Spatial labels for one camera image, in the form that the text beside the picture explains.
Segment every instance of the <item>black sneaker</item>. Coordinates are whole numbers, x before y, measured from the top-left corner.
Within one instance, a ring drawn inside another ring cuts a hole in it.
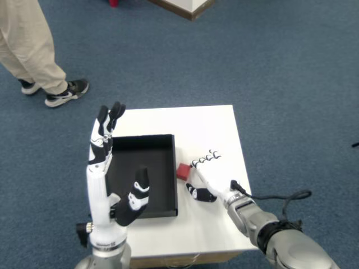
[[[34,93],[36,93],[38,90],[41,89],[40,85],[38,85],[37,83],[28,83],[27,81],[25,80],[19,80],[20,83],[21,83],[21,92],[23,94],[26,94],[26,95],[32,95]]]
[[[45,105],[54,108],[62,105],[72,99],[78,99],[89,89],[89,83],[86,80],[69,81],[67,89],[61,94],[48,94],[45,99]]]

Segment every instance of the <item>red object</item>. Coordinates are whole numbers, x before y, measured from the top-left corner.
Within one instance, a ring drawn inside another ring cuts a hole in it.
[[[179,164],[177,169],[177,178],[187,181],[188,176],[190,175],[191,167],[186,164]]]
[[[118,0],[108,0],[108,2],[110,3],[110,6],[112,6],[112,7],[118,6]]]

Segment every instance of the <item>person's leg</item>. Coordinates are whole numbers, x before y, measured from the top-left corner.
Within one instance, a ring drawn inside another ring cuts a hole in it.
[[[28,71],[22,66],[15,55],[10,51],[5,38],[0,30],[0,63],[4,65],[6,69],[14,77],[16,77],[22,84],[22,93],[31,95],[41,89],[40,85],[36,84],[34,79],[30,76]]]
[[[30,76],[28,71],[22,66],[19,60],[10,51],[1,31],[0,31],[0,62],[18,80],[25,80],[28,83],[34,82],[34,79]]]
[[[0,3],[3,42],[24,68],[15,71],[26,76],[26,81],[32,78],[49,94],[66,91],[66,74],[55,63],[52,35],[38,1],[1,0]],[[9,60],[1,61],[7,69],[12,65],[6,63]]]

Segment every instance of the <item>metal robot arm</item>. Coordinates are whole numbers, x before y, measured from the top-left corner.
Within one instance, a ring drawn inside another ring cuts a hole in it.
[[[208,191],[220,197],[239,231],[276,269],[339,269],[300,226],[263,211],[238,181],[227,174],[227,162],[216,151],[192,162]]]
[[[147,168],[142,167],[136,172],[128,194],[122,198],[115,193],[108,195],[105,177],[112,161],[112,132],[125,110],[125,105],[119,102],[110,111],[102,106],[93,126],[86,170],[92,222],[76,227],[84,247],[89,236],[93,255],[82,260],[76,269],[129,268],[130,265],[126,226],[146,208],[150,187]]]

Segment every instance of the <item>black box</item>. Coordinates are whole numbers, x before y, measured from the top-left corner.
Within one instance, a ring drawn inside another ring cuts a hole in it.
[[[177,216],[174,135],[114,137],[107,190],[120,197],[126,195],[141,165],[148,168],[150,193],[149,204],[140,218]]]

